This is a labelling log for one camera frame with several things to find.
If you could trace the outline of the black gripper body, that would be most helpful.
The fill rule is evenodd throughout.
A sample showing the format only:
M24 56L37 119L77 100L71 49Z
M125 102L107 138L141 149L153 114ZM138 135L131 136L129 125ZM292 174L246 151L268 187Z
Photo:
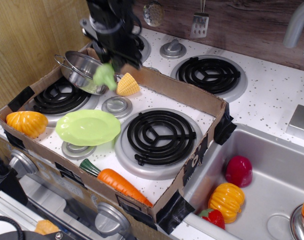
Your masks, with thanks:
M134 23L141 24L134 14L91 14L79 21L83 34L97 42L112 57L142 62L142 55L132 37Z

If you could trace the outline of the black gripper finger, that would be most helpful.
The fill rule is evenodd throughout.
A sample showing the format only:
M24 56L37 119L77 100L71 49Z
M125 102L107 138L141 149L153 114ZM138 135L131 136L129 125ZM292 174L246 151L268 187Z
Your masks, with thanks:
M113 56L111 59L111 64L113 66L113 69L115 72L121 71L121 69L126 65L131 65L132 67L136 69L140 69L142 66L142 63L140 61L134 61L134 60L129 60L127 58L123 58L120 56Z
M103 63L108 63L109 62L109 55L108 55L108 53L97 42L93 42L93 49L95 50L95 52L98 55L99 59Z

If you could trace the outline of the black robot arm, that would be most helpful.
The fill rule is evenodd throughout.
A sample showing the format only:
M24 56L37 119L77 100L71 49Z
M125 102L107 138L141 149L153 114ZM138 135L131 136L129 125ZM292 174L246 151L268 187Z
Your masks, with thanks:
M136 45L138 34L134 24L141 26L133 12L133 0L88 0L89 21L83 26L85 35L93 40L93 47L103 63L112 63L119 72L124 65L136 69L142 66L142 54Z

